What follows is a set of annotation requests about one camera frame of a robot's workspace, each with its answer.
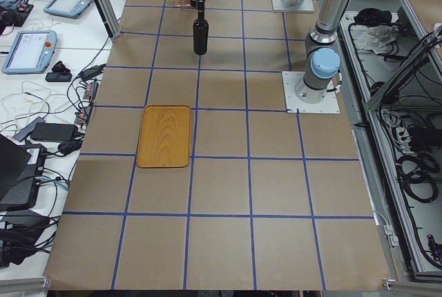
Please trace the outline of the teach pendant far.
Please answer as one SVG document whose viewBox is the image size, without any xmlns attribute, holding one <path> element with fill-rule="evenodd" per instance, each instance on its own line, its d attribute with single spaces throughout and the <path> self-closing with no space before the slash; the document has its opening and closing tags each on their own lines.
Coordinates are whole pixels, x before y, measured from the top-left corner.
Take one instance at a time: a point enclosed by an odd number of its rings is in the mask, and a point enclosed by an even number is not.
<svg viewBox="0 0 442 297">
<path fill-rule="evenodd" d="M 76 19 L 89 7 L 93 0 L 51 0 L 44 12 L 49 15 Z"/>
</svg>

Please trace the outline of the black power adapter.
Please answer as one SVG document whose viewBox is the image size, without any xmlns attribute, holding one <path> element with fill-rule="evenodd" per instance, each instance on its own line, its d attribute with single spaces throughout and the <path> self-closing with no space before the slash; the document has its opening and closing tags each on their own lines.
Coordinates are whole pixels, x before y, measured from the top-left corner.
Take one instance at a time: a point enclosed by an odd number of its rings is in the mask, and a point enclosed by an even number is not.
<svg viewBox="0 0 442 297">
<path fill-rule="evenodd" d="M 41 142 L 62 142 L 74 138 L 77 131 L 74 124 L 38 122 L 30 134 L 30 138 Z"/>
</svg>

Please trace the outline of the dark wine bottle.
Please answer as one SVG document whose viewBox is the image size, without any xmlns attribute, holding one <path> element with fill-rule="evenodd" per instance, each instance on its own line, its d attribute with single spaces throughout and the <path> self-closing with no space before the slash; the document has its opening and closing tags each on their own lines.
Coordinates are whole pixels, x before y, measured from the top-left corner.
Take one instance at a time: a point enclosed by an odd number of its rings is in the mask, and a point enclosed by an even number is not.
<svg viewBox="0 0 442 297">
<path fill-rule="evenodd" d="M 204 16 L 204 7 L 198 9 L 197 18 L 193 22 L 193 51 L 205 55 L 208 47 L 209 22 Z"/>
</svg>

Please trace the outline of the teach pendant near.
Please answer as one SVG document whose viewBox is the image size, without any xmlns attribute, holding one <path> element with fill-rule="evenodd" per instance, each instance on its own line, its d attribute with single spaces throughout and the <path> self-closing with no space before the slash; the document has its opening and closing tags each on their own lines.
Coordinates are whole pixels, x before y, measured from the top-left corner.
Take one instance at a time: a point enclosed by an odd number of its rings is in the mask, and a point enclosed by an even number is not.
<svg viewBox="0 0 442 297">
<path fill-rule="evenodd" d="M 2 72 L 7 75 L 43 73 L 50 64 L 57 40 L 54 30 L 18 32 Z"/>
</svg>

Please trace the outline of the wooden tray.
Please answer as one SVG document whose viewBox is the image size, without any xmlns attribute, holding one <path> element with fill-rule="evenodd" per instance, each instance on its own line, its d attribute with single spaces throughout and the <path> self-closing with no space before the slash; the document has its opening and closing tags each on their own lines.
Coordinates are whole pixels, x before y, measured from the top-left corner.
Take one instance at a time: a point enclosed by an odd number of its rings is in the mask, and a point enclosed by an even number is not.
<svg viewBox="0 0 442 297">
<path fill-rule="evenodd" d="M 143 169 L 184 168 L 189 164 L 191 108 L 148 105 L 144 108 L 137 146 L 137 166 Z"/>
</svg>

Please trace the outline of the black laptop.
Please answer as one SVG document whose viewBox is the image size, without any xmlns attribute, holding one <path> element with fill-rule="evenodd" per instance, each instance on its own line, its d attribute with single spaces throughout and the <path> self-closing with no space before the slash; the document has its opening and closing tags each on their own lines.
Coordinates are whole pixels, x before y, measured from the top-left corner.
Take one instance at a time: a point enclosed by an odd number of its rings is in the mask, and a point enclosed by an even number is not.
<svg viewBox="0 0 442 297">
<path fill-rule="evenodd" d="M 35 206 L 46 157 L 41 144 L 17 145 L 1 136 L 1 210 L 20 211 Z"/>
</svg>

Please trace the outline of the teach pendant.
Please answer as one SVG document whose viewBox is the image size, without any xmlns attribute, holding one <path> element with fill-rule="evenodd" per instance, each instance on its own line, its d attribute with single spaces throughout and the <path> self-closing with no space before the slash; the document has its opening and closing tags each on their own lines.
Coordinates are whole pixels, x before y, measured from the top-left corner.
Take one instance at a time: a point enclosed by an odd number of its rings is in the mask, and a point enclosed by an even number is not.
<svg viewBox="0 0 442 297">
<path fill-rule="evenodd" d="M 44 12 L 49 15 L 76 19 L 89 7 L 93 0 L 51 0 Z"/>
<path fill-rule="evenodd" d="M 18 32 L 2 72 L 7 75 L 43 73 L 50 64 L 57 40 L 54 30 Z"/>
</svg>

